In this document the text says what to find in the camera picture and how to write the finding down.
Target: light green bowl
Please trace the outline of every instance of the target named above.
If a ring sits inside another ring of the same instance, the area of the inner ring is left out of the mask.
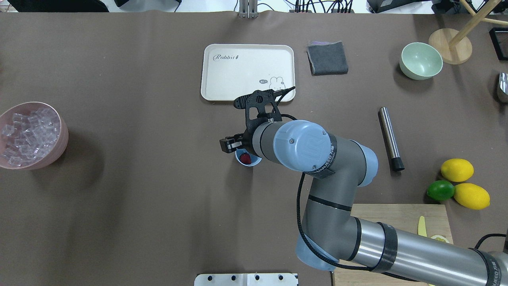
[[[443,59],[434,47],[417,42],[404,47],[399,64],[407,77],[422,80],[438,74],[443,68]]]

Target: light blue joint cap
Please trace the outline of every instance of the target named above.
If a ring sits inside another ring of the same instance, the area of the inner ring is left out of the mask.
[[[331,255],[329,255],[326,251],[324,251],[319,245],[317,245],[315,242],[313,242],[307,235],[305,235],[305,238],[309,241],[309,243],[314,247],[315,250],[317,250],[321,255],[323,255],[326,258],[329,258],[332,261],[339,262],[339,260],[335,259]],[[296,256],[298,259],[307,264],[308,266],[314,267],[319,270],[323,271],[334,271],[335,266],[330,265],[324,261],[322,261],[319,257],[317,257],[310,249],[307,247],[305,242],[303,241],[302,237],[298,235],[298,240],[296,242]]]
[[[360,185],[358,185],[359,187],[365,187],[370,184],[370,182],[372,182],[372,179],[374,179],[377,174],[377,156],[376,153],[374,153],[374,151],[370,148],[365,147],[354,140],[351,141],[360,146],[360,149],[362,149],[363,155],[365,156],[365,163],[367,164],[365,178],[363,178],[363,181],[360,183]]]
[[[328,160],[331,141],[320,125],[294,120],[282,125],[273,138],[273,151],[285,167],[299,172],[320,168]]]

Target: wooden pole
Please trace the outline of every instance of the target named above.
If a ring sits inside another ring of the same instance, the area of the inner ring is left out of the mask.
[[[460,3],[466,8],[466,10],[471,14],[471,16],[475,16],[476,12],[471,8],[471,6],[466,2],[466,0],[460,0]],[[492,24],[498,24],[498,25],[508,25],[508,22],[501,21],[501,20],[495,20],[495,19],[489,19],[489,18],[483,18],[483,22],[492,23]]]
[[[451,41],[448,43],[448,47],[453,48],[462,39],[464,39],[464,37],[467,36],[467,34],[469,34],[469,32],[471,32],[471,30],[476,27],[476,25],[478,25],[482,19],[484,19],[485,16],[487,16],[492,11],[492,9],[494,9],[497,4],[499,4],[499,2],[501,2],[501,0],[489,0],[485,6],[483,6],[483,8],[481,8],[478,13],[476,13],[476,15],[473,16],[471,20],[469,20],[464,28],[462,28],[462,30],[460,30],[459,33],[455,35],[453,39],[451,39]]]

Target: white tray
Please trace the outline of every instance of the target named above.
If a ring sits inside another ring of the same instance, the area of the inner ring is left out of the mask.
[[[295,57],[288,46],[211,44],[205,49],[201,96],[206,100],[233,101],[255,90],[294,85]],[[293,90],[282,102],[294,97]]]

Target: pink bowl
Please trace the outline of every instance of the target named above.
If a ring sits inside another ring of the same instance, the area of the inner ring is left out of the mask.
[[[20,113],[23,115],[29,115],[31,111],[37,110],[39,108],[51,108],[53,109],[56,114],[58,115],[58,120],[60,120],[60,134],[58,135],[58,139],[56,140],[55,145],[51,149],[51,151],[46,155],[45,157],[41,158],[39,161],[35,161],[34,163],[23,166],[23,167],[15,167],[11,166],[8,161],[0,157],[0,167],[5,169],[12,169],[12,170],[33,170],[33,169],[39,169],[42,167],[46,167],[47,165],[53,163],[56,161],[62,153],[65,151],[65,148],[67,147],[67,142],[69,142],[69,130],[67,129],[67,124],[65,124],[62,117],[60,117],[60,114],[58,114],[58,111],[56,111],[52,106],[42,103],[42,102],[25,102],[21,103],[19,105],[16,105],[12,107],[11,109],[7,110],[4,114],[0,116],[0,130],[4,127],[6,124],[12,124],[12,114],[13,113]],[[0,136],[0,154],[3,153],[6,149],[6,139]]]

